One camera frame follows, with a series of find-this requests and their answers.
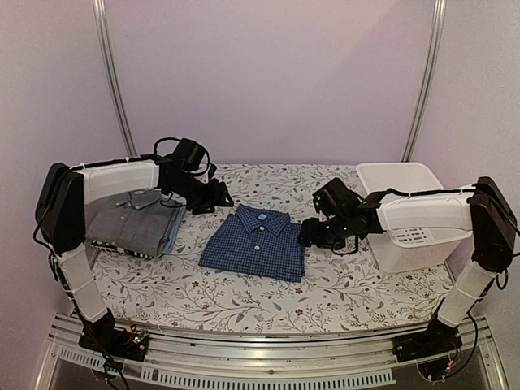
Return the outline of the light blue shirt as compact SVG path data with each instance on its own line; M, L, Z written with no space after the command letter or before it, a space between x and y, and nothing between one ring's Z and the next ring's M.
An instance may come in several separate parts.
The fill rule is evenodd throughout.
M174 218L172 220L172 225L169 231L167 243L165 244L162 250L163 254L170 254L171 251L174 249L176 237L178 236L178 231L180 229L182 221L184 220L185 215L186 209L184 207L180 207L176 210Z

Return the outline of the grey shirt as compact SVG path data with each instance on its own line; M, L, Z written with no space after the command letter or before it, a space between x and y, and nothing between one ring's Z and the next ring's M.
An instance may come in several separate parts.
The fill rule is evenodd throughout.
M97 213L86 238L163 256L172 220L180 207L185 205L164 197L156 189L115 195Z

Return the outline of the blue checked long sleeve shirt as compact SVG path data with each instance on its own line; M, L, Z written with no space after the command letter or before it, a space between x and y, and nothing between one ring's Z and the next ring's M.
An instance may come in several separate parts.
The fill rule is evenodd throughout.
M306 273L300 232L287 213L240 205L208 240L199 265L299 283Z

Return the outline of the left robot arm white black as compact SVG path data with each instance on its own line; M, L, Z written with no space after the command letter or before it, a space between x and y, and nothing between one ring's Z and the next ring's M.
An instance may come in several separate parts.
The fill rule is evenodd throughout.
M214 178L215 170L210 164L209 178L201 182L178 158L152 154L75 167L57 162L50 167L37 202L33 239L49 250L56 277L66 284L80 317L94 323L89 339L102 352L114 352L121 337L104 322L113 316L98 291L86 255L85 207L105 197L148 189L182 197L186 209L195 215L232 207L226 184Z

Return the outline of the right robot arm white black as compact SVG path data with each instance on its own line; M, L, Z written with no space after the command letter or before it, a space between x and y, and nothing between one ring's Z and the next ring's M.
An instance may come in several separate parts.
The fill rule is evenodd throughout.
M325 220L306 219L298 241L331 251L342 250L346 240L356 242L370 234L413 228L457 229L471 232L474 251L448 296L439 304L420 347L437 354L452 339L466 317L497 275L514 258L519 236L516 216L493 179L478 178L465 188L432 189L405 193L394 188L361 197L339 179L313 194L314 208Z

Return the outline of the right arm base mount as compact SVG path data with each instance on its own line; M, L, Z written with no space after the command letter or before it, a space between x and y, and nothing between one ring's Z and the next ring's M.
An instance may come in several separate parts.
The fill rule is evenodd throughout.
M443 323L430 323L423 331L392 338L392 353L398 362L428 358L461 347L458 327L448 327Z

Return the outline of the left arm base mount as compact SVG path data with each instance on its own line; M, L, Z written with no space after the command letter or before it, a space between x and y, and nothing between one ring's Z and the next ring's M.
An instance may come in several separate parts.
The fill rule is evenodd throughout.
M108 326L84 327L79 346L112 357L143 362L148 352L150 333L135 325L124 329Z

